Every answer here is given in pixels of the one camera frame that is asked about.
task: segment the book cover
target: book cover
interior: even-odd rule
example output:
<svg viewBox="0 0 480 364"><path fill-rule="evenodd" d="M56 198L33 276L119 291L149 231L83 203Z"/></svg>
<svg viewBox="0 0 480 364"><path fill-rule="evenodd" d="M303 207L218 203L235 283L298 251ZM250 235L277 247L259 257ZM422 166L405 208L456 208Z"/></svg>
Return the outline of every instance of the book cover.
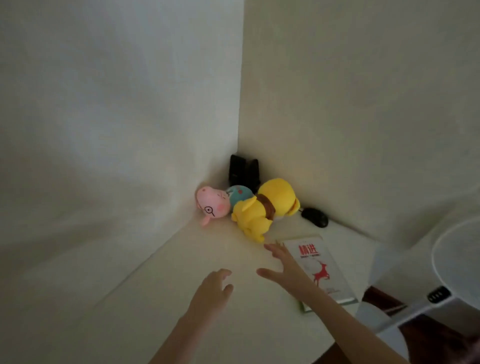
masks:
<svg viewBox="0 0 480 364"><path fill-rule="evenodd" d="M280 243L288 249L317 287L328 293L338 304L358 302L320 236L283 240ZM305 312L312 310L306 304L301 304Z"/></svg>

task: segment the black mouse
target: black mouse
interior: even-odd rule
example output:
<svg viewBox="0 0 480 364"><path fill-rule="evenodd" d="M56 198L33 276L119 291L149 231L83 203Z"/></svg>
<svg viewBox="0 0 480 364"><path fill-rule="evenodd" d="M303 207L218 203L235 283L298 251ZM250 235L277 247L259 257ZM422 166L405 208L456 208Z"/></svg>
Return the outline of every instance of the black mouse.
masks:
<svg viewBox="0 0 480 364"><path fill-rule="evenodd" d="M328 217L322 211L317 210L313 207L306 207L301 212L301 216L306 218L308 221L311 221L314 225L319 228L326 228L328 225Z"/></svg>

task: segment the desk surface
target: desk surface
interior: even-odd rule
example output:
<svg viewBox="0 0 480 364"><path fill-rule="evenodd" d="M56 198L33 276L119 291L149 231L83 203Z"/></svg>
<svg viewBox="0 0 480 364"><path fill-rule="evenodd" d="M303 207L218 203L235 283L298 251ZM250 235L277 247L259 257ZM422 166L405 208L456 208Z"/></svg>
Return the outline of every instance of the desk surface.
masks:
<svg viewBox="0 0 480 364"><path fill-rule="evenodd" d="M261 244L228 218L202 228L196 216L123 284L67 332L49 363L147 363L185 312L202 279L233 271L235 290L193 363L311 363L333 343L315 314L303 314L280 287L255 274L280 269ZM377 243L330 223L319 229L299 214L275 222L269 240L320 234L355 294L368 285ZM346 307L355 314L358 304Z"/></svg>

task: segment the yellow costume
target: yellow costume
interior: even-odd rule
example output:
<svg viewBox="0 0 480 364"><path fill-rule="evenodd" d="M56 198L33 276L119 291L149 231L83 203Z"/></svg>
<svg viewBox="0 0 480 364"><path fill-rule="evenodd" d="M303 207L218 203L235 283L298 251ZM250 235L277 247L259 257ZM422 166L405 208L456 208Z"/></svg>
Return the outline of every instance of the yellow costume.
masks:
<svg viewBox="0 0 480 364"><path fill-rule="evenodd" d="M263 234L272 225L274 217L290 216L298 211L300 202L292 186L276 178L265 182L258 194L233 207L232 220L249 238L263 243Z"/></svg>

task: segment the brown strap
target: brown strap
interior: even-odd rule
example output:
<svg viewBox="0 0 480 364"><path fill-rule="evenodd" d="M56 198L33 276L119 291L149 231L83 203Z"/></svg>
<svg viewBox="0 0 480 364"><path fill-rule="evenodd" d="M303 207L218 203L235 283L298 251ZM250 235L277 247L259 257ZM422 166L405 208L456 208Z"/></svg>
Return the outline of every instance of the brown strap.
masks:
<svg viewBox="0 0 480 364"><path fill-rule="evenodd" d="M273 216L275 215L275 207L272 205L270 200L264 194L258 194L257 200L265 207L265 217L273 221Z"/></svg>

